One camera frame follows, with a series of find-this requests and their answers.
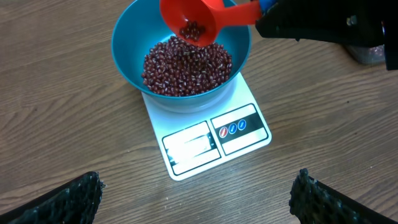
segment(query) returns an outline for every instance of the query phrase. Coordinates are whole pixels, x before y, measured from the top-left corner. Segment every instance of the red spoon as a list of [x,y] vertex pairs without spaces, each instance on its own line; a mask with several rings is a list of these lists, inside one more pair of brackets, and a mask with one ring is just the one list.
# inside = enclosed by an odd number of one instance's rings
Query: red spoon
[[[262,16],[259,1],[225,7],[223,0],[160,0],[160,13],[177,37],[199,47],[214,43],[223,27],[255,24]],[[205,28],[197,41],[180,34],[188,21]]]

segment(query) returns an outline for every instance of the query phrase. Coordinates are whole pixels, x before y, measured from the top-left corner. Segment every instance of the wooden table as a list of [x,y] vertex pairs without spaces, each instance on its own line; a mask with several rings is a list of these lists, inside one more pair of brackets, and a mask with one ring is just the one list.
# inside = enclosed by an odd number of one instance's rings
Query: wooden table
[[262,39],[243,75],[270,146],[170,179],[140,92],[110,40],[126,0],[0,0],[0,213],[89,170],[96,223],[297,223],[301,168],[398,220],[398,72],[336,44]]

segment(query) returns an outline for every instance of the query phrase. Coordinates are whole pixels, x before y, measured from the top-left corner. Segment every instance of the button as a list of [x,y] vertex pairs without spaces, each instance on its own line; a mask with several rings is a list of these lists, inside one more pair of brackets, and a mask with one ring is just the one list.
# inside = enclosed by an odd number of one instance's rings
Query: button
[[225,138],[227,134],[228,134],[228,129],[226,129],[226,127],[222,127],[220,129],[220,132],[218,133],[220,138]]
[[246,121],[242,119],[238,123],[238,129],[242,131],[245,128],[246,128]]
[[229,133],[230,134],[235,134],[235,132],[236,132],[236,124],[235,123],[232,123],[232,124],[230,124],[230,126],[229,126]]

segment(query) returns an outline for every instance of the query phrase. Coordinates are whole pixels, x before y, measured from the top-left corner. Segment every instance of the pile of beans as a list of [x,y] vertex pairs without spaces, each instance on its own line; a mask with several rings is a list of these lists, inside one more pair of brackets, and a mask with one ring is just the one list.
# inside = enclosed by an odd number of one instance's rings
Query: pile of beans
[[185,39],[197,42],[200,36],[206,32],[205,26],[198,26],[196,21],[188,21],[187,25],[180,29],[180,35]]
[[178,37],[158,43],[145,55],[144,85],[165,96],[191,96],[212,90],[226,80],[232,55],[221,44],[196,47]]

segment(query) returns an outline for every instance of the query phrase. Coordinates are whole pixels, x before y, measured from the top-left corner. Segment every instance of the digital scale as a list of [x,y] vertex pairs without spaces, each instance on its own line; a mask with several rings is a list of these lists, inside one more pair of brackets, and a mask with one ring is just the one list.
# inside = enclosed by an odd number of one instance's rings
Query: digital scale
[[268,125],[241,73],[201,107],[180,111],[145,93],[142,96],[173,180],[199,174],[271,142]]

